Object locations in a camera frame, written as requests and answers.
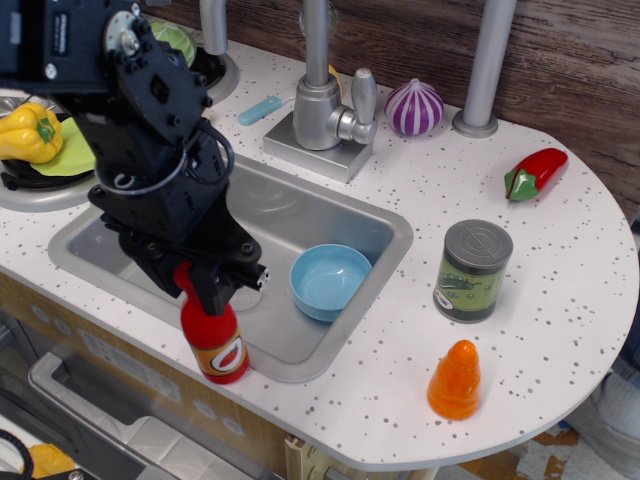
sink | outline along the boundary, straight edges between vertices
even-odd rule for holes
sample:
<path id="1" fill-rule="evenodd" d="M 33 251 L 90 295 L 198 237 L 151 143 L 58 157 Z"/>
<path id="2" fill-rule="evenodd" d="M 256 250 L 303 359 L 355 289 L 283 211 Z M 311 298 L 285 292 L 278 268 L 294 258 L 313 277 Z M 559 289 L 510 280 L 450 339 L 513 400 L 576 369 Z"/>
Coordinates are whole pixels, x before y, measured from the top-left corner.
<path id="1" fill-rule="evenodd" d="M 286 382 L 321 374 L 376 300 L 405 255 L 413 233 L 400 215 L 286 174 L 240 155 L 227 194 L 229 210 L 262 247 L 270 279 L 262 293 L 241 288 L 231 304 L 251 367 Z M 121 252 L 117 234 L 91 206 L 49 245 L 52 262 L 180 328 L 180 305 Z M 294 304 L 289 270 L 300 253 L 338 243 L 362 252 L 373 268 L 333 324 Z"/>

purple onion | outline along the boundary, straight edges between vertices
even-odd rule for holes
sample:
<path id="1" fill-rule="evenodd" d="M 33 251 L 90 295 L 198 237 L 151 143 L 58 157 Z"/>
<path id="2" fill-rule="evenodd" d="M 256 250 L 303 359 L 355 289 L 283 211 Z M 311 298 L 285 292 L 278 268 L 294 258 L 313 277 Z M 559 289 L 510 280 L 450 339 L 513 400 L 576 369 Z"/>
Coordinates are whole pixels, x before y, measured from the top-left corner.
<path id="1" fill-rule="evenodd" d="M 389 125 L 405 135 L 428 132 L 440 123 L 443 112 L 436 90 L 417 78 L 391 92 L 384 105 Z"/>

black robotic arm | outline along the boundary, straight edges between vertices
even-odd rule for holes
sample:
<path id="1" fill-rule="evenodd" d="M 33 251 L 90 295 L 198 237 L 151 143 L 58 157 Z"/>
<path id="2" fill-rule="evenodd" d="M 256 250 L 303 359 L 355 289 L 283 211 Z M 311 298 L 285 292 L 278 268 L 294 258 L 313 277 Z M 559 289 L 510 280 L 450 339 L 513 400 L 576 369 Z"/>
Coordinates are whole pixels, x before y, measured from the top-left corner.
<path id="1" fill-rule="evenodd" d="M 0 86 L 74 117 L 96 155 L 89 200 L 123 251 L 174 297 L 174 271 L 190 262 L 206 313 L 220 315 L 267 272 L 227 209 L 234 154 L 202 118 L 212 106 L 205 83 L 129 0 L 0 2 Z"/>

orange plastic toy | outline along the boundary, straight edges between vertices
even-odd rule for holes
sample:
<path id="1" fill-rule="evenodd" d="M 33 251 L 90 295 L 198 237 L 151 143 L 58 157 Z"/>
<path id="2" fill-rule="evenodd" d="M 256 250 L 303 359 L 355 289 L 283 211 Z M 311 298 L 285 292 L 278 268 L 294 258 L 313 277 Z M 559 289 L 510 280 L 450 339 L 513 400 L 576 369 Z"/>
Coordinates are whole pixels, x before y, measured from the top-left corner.
<path id="1" fill-rule="evenodd" d="M 472 342 L 460 340 L 440 361 L 427 400 L 449 420 L 464 420 L 475 413 L 480 403 L 480 359 Z"/>

blue bowl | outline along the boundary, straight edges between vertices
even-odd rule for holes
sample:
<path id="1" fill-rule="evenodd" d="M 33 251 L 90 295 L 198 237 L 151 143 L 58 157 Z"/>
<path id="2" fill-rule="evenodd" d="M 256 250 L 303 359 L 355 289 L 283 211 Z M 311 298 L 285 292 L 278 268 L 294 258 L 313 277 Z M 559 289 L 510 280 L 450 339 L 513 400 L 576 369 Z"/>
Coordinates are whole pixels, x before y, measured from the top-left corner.
<path id="1" fill-rule="evenodd" d="M 303 252 L 291 267 L 297 307 L 323 322 L 333 322 L 371 271 L 367 258 L 345 245 L 318 245 Z"/>

